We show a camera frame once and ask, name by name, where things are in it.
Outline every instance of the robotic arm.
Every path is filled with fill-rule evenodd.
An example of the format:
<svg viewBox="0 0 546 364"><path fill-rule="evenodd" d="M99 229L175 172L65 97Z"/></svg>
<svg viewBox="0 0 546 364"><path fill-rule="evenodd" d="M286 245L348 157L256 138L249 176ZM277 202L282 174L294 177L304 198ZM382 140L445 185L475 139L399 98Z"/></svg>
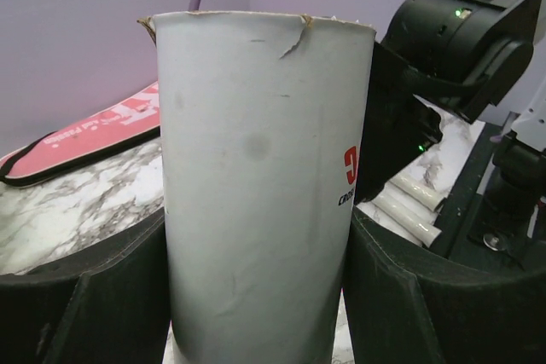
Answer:
<svg viewBox="0 0 546 364"><path fill-rule="evenodd" d="M373 199L386 181L441 140L439 116L422 100L472 123L520 79L531 61L533 45L545 32L546 0L407 0L402 4L385 38L375 45L356 203ZM543 94L514 123L495 157L501 169L526 173L527 180L540 176L540 188L546 186L546 162L537 159L546 147L546 136L540 132L546 120L546 90ZM528 163L507 154L514 150L519 156L527 155L527 162L540 165L530 172ZM501 188L497 197L505 190Z"/></svg>

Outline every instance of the marble surface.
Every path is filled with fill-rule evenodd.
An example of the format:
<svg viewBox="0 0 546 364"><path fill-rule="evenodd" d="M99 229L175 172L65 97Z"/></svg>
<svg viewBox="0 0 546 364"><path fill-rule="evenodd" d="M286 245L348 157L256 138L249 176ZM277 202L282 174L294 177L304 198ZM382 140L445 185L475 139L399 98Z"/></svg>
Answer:
<svg viewBox="0 0 546 364"><path fill-rule="evenodd" d="M442 113L444 140L405 171L441 193L448 193L483 124L464 124ZM67 256L142 220L163 204L161 147L153 140L99 164L27 189L0 186L0 274L26 271ZM409 195L389 192L418 215L434 215ZM392 231L411 238L371 204L366 213ZM174 363L172 335L164 364ZM335 364L351 363L352 350L341 299L334 346Z"/></svg>

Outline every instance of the black machine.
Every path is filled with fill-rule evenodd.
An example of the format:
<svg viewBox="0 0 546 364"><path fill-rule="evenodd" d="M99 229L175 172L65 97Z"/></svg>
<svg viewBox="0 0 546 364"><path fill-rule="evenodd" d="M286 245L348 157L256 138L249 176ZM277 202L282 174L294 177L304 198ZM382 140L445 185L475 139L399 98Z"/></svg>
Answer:
<svg viewBox="0 0 546 364"><path fill-rule="evenodd" d="M386 181L441 140L440 117L423 100L472 123L503 99L531 61L542 3L407 0L398 9L375 45L356 203L372 200ZM494 164L467 234L479 251L497 258L532 241L526 228L546 190L546 159L512 130ZM542 242L536 246L542 249ZM546 251L533 261L546 262Z"/></svg>

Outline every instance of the black strap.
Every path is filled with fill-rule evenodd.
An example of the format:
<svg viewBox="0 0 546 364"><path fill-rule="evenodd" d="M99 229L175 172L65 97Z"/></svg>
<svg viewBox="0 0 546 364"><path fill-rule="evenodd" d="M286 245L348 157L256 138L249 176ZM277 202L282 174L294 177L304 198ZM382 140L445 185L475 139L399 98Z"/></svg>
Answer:
<svg viewBox="0 0 546 364"><path fill-rule="evenodd" d="M370 81L383 83L388 88L406 90L423 98L438 98L476 95L484 87L487 78L471 84L460 84L429 76L411 66L387 46L375 43Z"/></svg>
<svg viewBox="0 0 546 364"><path fill-rule="evenodd" d="M29 145L9 157L9 159L0 166L0 181L3 183L7 183L8 178L6 176L11 172L11 170L14 168L15 164L23 158L25 155L30 153L34 147L36 147L42 140L50 136L51 134L56 133L56 131L50 132L49 134L46 134L45 136L42 136L41 138L38 138L35 142L31 142Z"/></svg>

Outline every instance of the white paper cup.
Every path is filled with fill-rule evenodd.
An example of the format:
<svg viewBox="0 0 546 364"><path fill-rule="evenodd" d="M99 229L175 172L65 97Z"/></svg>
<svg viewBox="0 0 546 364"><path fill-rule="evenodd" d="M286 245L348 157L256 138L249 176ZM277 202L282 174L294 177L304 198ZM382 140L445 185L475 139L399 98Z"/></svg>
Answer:
<svg viewBox="0 0 546 364"><path fill-rule="evenodd" d="M330 363L375 31L152 22L178 362Z"/></svg>

